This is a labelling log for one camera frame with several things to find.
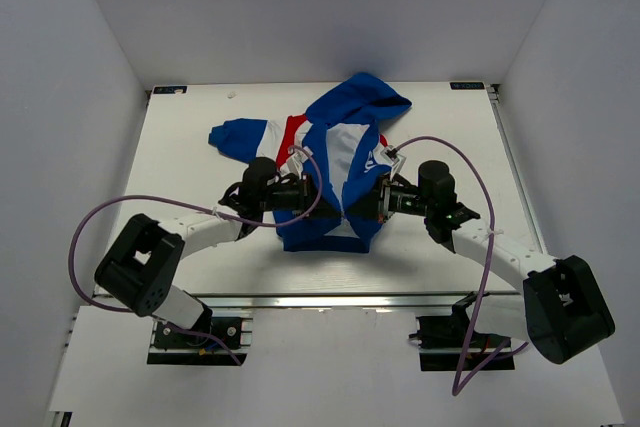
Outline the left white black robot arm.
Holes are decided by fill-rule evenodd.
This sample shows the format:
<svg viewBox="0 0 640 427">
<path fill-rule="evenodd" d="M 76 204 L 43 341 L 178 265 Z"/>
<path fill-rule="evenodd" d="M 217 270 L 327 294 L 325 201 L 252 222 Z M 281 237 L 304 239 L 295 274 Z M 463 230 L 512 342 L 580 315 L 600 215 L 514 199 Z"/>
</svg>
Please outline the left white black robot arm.
<svg viewBox="0 0 640 427">
<path fill-rule="evenodd" d="M 274 160 L 259 157 L 210 209 L 194 207 L 191 214 L 169 221 L 145 214 L 131 217 L 99 263 L 97 285 L 135 315 L 161 320 L 188 345 L 202 345 L 211 334 L 212 311 L 174 285 L 179 263 L 249 236 L 264 226 L 267 212 L 293 213 L 283 227 L 336 216 L 322 199 L 325 177 L 319 165 L 312 168 L 310 173 L 282 174 Z"/>
</svg>

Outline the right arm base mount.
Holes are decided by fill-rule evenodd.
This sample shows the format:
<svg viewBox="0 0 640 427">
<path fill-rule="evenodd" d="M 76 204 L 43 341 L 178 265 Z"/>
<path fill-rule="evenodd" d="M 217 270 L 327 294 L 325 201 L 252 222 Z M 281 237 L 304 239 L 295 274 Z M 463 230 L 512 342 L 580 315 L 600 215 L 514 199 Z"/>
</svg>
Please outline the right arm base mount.
<svg viewBox="0 0 640 427">
<path fill-rule="evenodd" d="M 475 292 L 461 294 L 418 295 L 407 294 L 415 307 L 416 328 L 407 336 L 410 345 L 419 352 L 422 372 L 455 372 L 462 351 L 463 341 L 471 314 L 464 310 L 476 298 Z M 465 354 L 463 371 L 471 371 L 493 353 L 504 340 L 496 334 L 481 334 L 476 331 L 471 337 Z M 511 353 L 511 341 L 500 351 L 496 359 L 485 365 L 483 371 L 514 371 L 515 362 Z"/>
</svg>

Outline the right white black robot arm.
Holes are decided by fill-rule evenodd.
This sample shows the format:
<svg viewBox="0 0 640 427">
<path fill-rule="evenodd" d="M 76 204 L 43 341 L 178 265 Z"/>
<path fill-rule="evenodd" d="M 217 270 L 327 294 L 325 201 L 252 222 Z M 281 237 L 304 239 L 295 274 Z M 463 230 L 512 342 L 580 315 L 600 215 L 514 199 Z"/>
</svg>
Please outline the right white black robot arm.
<svg viewBox="0 0 640 427">
<path fill-rule="evenodd" d="M 418 183 L 378 180 L 348 213 L 378 222 L 395 213 L 423 218 L 431 239 L 508 283 L 515 294 L 467 294 L 447 321 L 422 327 L 426 345 L 458 341 L 472 346 L 486 335 L 531 343 L 548 361 L 563 364 L 615 332 L 615 322 L 589 264 L 535 252 L 490 229 L 480 215 L 459 202 L 448 166 L 426 161 Z"/>
</svg>

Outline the blue white red jacket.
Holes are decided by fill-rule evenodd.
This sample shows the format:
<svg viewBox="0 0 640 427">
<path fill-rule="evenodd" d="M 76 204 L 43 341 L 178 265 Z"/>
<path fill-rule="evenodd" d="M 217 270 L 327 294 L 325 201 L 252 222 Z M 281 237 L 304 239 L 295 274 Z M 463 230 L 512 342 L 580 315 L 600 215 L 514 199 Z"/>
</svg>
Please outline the blue white red jacket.
<svg viewBox="0 0 640 427">
<path fill-rule="evenodd" d="M 303 163 L 303 170 L 322 180 L 322 199 L 337 214 L 295 222 L 291 210 L 274 212 L 284 250 L 366 253 L 381 225 L 376 218 L 365 219 L 347 210 L 372 191 L 379 177 L 392 171 L 380 125 L 411 106 L 387 83 L 359 73 L 302 114 L 284 120 L 227 120 L 211 129 L 208 142 L 222 155 L 243 163 L 269 158 L 281 173 L 290 172 L 297 163 L 291 146 L 304 147 L 313 158 Z"/>
</svg>

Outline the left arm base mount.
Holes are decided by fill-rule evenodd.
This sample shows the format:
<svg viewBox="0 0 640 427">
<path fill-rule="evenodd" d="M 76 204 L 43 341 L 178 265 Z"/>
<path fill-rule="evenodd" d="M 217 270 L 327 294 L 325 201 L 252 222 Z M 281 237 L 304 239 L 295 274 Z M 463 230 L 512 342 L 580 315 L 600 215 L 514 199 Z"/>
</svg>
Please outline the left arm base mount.
<svg viewBox="0 0 640 427">
<path fill-rule="evenodd" d="M 248 311 L 219 311 L 208 334 L 188 335 L 163 321 L 153 325 L 147 364 L 156 366 L 241 366 L 252 343 L 253 318 Z"/>
</svg>

